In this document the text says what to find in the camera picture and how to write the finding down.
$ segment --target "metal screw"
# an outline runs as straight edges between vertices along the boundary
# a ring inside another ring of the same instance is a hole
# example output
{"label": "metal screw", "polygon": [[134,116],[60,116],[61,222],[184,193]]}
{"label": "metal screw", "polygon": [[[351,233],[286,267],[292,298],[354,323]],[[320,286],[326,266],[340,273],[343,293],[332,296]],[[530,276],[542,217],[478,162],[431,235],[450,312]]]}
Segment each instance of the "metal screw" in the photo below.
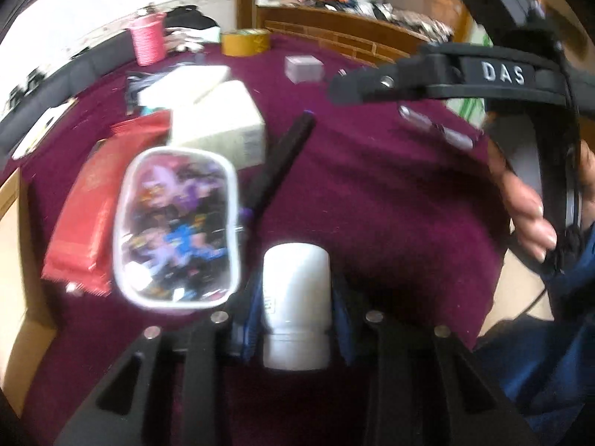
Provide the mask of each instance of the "metal screw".
{"label": "metal screw", "polygon": [[450,337],[450,329],[445,325],[439,325],[438,327],[434,328],[434,335],[436,337],[440,337],[441,339],[446,339]]}
{"label": "metal screw", "polygon": [[388,75],[385,75],[384,77],[382,77],[382,79],[380,79],[380,83],[388,88],[393,88],[395,86],[395,81],[392,80],[391,77],[389,77]]}
{"label": "metal screw", "polygon": [[143,335],[145,336],[146,339],[154,339],[156,337],[159,337],[161,333],[161,327],[157,327],[155,325],[151,326],[151,327],[147,327],[145,329],[145,332],[143,332]]}
{"label": "metal screw", "polygon": [[210,316],[212,323],[224,323],[229,318],[229,315],[225,311],[216,311]]}
{"label": "metal screw", "polygon": [[84,295],[84,292],[78,287],[78,284],[74,282],[69,282],[68,285],[66,285],[66,293],[74,297],[82,297]]}
{"label": "metal screw", "polygon": [[381,321],[385,320],[385,315],[378,310],[370,310],[366,314],[366,320],[370,323],[380,323]]}

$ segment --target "clear pouch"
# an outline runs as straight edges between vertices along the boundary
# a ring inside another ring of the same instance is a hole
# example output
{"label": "clear pouch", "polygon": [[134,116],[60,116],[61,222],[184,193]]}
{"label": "clear pouch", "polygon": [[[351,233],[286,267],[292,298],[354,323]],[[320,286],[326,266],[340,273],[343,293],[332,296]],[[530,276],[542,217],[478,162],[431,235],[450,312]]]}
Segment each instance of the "clear pouch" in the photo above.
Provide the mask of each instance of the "clear pouch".
{"label": "clear pouch", "polygon": [[114,276],[133,303],[202,309],[240,282],[237,175],[222,156],[155,147],[126,171],[114,225]]}

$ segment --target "finger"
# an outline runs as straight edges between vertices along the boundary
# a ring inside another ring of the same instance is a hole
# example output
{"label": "finger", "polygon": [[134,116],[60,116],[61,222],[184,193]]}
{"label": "finger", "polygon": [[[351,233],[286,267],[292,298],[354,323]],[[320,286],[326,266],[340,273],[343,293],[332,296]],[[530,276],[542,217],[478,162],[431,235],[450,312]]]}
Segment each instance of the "finger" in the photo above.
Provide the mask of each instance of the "finger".
{"label": "finger", "polygon": [[502,176],[500,189],[506,210],[511,216],[522,214],[530,218],[543,218],[540,196],[512,171],[507,171]]}
{"label": "finger", "polygon": [[487,164],[496,184],[499,186],[502,175],[507,171],[506,159],[491,139],[487,143]]}
{"label": "finger", "polygon": [[546,250],[554,250],[557,243],[556,231],[543,218],[532,219],[526,216],[513,216],[515,230],[524,242],[534,243]]}
{"label": "finger", "polygon": [[531,217],[543,217],[540,196],[508,168],[504,155],[492,141],[488,143],[488,165],[509,214],[521,213]]}
{"label": "finger", "polygon": [[583,198],[595,200],[595,156],[589,149],[587,142],[581,141],[581,167],[578,177],[582,184]]}
{"label": "finger", "polygon": [[521,235],[517,236],[517,240],[521,244],[521,246],[527,251],[527,253],[529,253],[531,256],[535,257],[535,259],[539,263],[543,263],[546,261],[547,251],[545,248],[539,246],[537,243],[528,241],[526,238],[524,238]]}

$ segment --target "brick pattern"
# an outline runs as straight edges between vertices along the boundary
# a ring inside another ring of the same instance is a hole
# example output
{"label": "brick pattern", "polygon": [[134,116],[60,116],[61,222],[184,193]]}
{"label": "brick pattern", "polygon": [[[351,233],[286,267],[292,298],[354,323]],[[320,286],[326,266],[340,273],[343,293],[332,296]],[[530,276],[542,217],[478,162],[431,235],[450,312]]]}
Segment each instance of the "brick pattern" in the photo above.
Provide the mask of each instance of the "brick pattern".
{"label": "brick pattern", "polygon": [[374,67],[394,62],[403,57],[409,57],[409,54],[402,50],[377,44],[371,40],[352,37],[351,35],[322,28],[315,28],[314,26],[265,20],[264,28],[273,33],[316,41],[323,49],[334,50],[356,62],[373,65]]}

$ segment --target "pink cup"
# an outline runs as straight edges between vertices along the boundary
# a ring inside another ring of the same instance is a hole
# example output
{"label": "pink cup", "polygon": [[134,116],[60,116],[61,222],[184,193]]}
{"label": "pink cup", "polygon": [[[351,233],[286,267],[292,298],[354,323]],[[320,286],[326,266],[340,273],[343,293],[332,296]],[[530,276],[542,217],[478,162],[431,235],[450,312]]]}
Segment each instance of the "pink cup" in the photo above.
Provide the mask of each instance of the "pink cup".
{"label": "pink cup", "polygon": [[132,20],[128,25],[139,65],[151,65],[165,58],[163,18],[164,13],[150,13]]}

